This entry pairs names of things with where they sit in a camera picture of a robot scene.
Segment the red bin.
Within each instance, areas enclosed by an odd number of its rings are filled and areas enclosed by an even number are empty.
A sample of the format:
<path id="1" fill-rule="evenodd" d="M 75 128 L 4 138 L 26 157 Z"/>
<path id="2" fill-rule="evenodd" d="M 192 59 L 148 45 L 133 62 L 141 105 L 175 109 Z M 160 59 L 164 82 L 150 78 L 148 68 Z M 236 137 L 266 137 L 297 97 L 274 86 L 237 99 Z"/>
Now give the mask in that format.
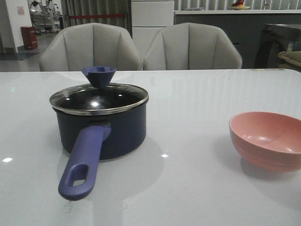
<path id="1" fill-rule="evenodd" d="M 33 26 L 22 26 L 21 33 L 24 43 L 24 49 L 32 50 L 38 47 L 35 28 Z"/>

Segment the beige chair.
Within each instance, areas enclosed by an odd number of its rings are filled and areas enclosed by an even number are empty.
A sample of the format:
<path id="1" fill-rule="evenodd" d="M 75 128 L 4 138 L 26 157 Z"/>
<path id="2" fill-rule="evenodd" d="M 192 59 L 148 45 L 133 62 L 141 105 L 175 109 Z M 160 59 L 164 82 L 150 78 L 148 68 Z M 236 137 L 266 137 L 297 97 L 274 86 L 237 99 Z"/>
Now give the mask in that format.
<path id="1" fill-rule="evenodd" d="M 182 23 L 160 29 L 143 59 L 143 69 L 240 69 L 242 57 L 219 27 Z"/>
<path id="2" fill-rule="evenodd" d="M 141 58 L 129 32 L 101 23 L 71 26 L 61 30 L 40 56 L 42 72 L 80 71 L 92 66 L 141 70 Z"/>

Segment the dark blue saucepan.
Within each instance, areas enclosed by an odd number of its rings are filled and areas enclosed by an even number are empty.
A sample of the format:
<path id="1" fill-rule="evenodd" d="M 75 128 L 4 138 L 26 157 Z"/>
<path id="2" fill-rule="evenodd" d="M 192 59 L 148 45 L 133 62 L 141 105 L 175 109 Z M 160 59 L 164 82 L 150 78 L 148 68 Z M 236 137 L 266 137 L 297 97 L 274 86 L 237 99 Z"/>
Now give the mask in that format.
<path id="1" fill-rule="evenodd" d="M 94 188 L 100 160 L 126 155 L 146 136 L 146 103 L 128 111 L 79 116 L 56 111 L 63 148 L 70 153 L 58 185 L 70 201 L 87 197 Z"/>

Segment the glass lid with blue knob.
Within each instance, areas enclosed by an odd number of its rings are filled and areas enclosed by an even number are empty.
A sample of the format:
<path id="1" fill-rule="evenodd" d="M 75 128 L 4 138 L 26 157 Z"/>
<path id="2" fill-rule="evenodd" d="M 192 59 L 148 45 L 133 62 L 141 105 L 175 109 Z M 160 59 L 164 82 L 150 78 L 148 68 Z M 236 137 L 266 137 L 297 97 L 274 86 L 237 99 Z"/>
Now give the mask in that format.
<path id="1" fill-rule="evenodd" d="M 116 68 L 93 66 L 81 71 L 89 83 L 54 93 L 49 102 L 55 110 L 79 116 L 108 115 L 126 112 L 149 99 L 149 94 L 144 88 L 112 83 Z"/>

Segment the right beige chair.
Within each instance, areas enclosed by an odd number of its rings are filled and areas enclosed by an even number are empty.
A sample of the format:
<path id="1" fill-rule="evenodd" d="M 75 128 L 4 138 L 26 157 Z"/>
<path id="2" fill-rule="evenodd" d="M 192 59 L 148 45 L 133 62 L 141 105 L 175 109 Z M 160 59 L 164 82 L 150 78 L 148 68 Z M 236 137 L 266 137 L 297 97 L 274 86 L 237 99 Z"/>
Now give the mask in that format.
<path id="1" fill-rule="evenodd" d="M 160 29 L 143 59 L 143 69 L 240 69 L 242 57 L 219 27 L 182 23 Z"/>

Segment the pink bowl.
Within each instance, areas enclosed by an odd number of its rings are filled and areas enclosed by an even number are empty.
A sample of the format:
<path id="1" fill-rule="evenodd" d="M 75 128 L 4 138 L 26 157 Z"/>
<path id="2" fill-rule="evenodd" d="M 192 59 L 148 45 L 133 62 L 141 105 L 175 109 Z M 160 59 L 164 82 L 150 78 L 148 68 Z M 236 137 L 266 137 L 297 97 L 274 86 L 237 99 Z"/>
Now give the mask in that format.
<path id="1" fill-rule="evenodd" d="M 301 121 L 270 112 L 246 112 L 229 121 L 236 151 L 253 165 L 275 172 L 301 168 Z"/>

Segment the grey counter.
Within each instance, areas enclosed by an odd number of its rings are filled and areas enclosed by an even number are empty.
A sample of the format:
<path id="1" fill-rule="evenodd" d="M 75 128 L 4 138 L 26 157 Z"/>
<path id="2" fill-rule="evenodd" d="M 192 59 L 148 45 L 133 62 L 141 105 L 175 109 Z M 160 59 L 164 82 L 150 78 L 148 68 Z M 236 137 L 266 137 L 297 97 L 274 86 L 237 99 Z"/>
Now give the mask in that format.
<path id="1" fill-rule="evenodd" d="M 254 68 L 261 32 L 267 24 L 301 24 L 300 10 L 177 11 L 175 23 L 220 27 L 242 56 L 243 68 Z"/>

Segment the beige cushion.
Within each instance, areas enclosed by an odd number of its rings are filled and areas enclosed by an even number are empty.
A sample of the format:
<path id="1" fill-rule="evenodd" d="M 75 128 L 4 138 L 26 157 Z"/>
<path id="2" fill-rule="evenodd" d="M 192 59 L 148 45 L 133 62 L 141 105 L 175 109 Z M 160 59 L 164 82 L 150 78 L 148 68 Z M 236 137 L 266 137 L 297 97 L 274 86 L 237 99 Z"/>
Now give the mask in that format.
<path id="1" fill-rule="evenodd" d="M 279 52 L 278 58 L 282 61 L 279 64 L 278 68 L 290 69 L 300 72 L 301 71 L 301 52 L 292 51 L 292 52 Z"/>

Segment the fruit plate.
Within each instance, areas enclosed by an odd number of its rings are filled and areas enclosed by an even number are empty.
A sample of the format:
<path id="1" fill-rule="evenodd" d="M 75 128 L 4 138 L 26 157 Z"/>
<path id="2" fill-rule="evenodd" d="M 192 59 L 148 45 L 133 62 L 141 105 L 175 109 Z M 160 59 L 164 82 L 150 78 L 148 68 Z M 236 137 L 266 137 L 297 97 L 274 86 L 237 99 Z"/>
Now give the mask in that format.
<path id="1" fill-rule="evenodd" d="M 231 4 L 230 9 L 232 10 L 247 10 L 250 6 L 245 5 L 245 0 L 236 0 Z"/>

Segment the left beige chair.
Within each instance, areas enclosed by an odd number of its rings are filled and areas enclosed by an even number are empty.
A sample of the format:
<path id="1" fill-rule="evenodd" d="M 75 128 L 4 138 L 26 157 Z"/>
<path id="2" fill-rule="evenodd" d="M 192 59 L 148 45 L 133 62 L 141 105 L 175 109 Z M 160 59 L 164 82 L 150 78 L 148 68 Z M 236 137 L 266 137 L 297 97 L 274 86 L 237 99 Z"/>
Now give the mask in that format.
<path id="1" fill-rule="evenodd" d="M 61 30 L 40 56 L 42 72 L 80 71 L 92 66 L 141 70 L 141 58 L 129 32 L 101 23 L 71 26 Z"/>

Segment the white cabinet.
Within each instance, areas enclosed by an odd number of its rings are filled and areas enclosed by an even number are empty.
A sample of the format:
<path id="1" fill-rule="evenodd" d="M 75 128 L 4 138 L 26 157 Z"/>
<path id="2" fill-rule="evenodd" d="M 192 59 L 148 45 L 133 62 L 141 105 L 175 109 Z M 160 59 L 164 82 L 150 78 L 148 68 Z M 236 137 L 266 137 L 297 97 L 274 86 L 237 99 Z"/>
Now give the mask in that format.
<path id="1" fill-rule="evenodd" d="M 146 55 L 156 32 L 174 23 L 173 0 L 131 1 L 132 38 L 141 58 Z"/>

